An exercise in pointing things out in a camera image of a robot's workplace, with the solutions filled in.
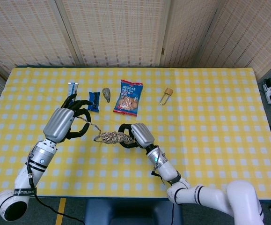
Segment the candy bar wrapper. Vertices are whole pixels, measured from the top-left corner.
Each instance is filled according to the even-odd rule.
[[[89,92],[89,101],[93,103],[88,106],[88,110],[93,112],[99,112],[99,101],[100,101],[100,93],[99,92]]]
[[[137,116],[139,98],[144,85],[121,80],[121,94],[114,108],[115,113]]]
[[[68,83],[68,96],[72,95],[72,94],[76,94],[77,93],[77,88],[78,88],[78,83]],[[69,103],[72,104],[75,101],[76,98],[72,99]]]

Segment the yellow checkered tablecloth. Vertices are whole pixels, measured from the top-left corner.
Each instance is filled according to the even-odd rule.
[[[137,117],[113,112],[120,81],[142,82]],[[271,133],[251,68],[15,68],[0,98],[0,191],[12,189],[43,128],[78,82],[77,99],[100,96],[92,121],[103,131],[145,123],[155,143],[192,185],[222,188],[244,179],[261,199],[271,199]],[[166,87],[174,94],[159,104]],[[83,126],[75,120],[72,130]],[[168,186],[152,176],[145,150],[95,143],[94,127],[58,144],[38,184],[39,195],[166,197]]]

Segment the black robotic finger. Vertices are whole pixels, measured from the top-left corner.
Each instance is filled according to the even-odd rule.
[[[76,111],[77,109],[80,109],[83,105],[92,105],[90,101],[87,100],[76,100],[71,105],[69,105],[67,108],[71,109],[73,111]]]
[[[68,97],[66,98],[66,100],[64,101],[64,103],[62,104],[61,108],[67,108],[67,107],[69,106],[70,102],[71,102],[74,98],[76,98],[76,96],[77,96],[77,94],[72,94],[72,95],[68,96]]]
[[[129,131],[129,136],[130,136],[132,139],[134,139],[134,135],[133,135],[133,133],[131,132],[131,124],[125,124],[125,123],[123,123],[123,124],[118,128],[118,132],[124,133],[124,131],[125,131],[126,129]],[[120,144],[121,144],[124,148],[127,148],[127,149],[139,147],[139,144],[138,144],[137,142],[131,143],[131,144],[126,144],[125,142],[120,142]]]
[[[76,138],[76,137],[82,137],[88,130],[89,123],[86,123],[84,127],[79,132],[68,132],[66,134],[67,139]]]
[[[77,116],[81,116],[81,115],[85,115],[85,117],[87,118],[88,122],[91,121],[90,114],[89,114],[89,111],[87,109],[77,109],[75,111],[73,117],[77,117]]]

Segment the wall panel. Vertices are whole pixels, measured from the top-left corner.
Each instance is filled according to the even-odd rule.
[[[75,65],[48,0],[0,0],[0,65]]]
[[[226,0],[205,40],[198,67],[271,69],[271,0]]]
[[[220,0],[174,0],[167,24],[163,67],[193,67]]]
[[[86,66],[159,65],[167,0],[62,0]]]

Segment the black chair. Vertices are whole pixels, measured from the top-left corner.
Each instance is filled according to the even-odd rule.
[[[87,201],[85,224],[89,225],[169,225],[173,203],[145,198],[108,198]],[[174,225],[182,225],[182,209],[174,205]]]

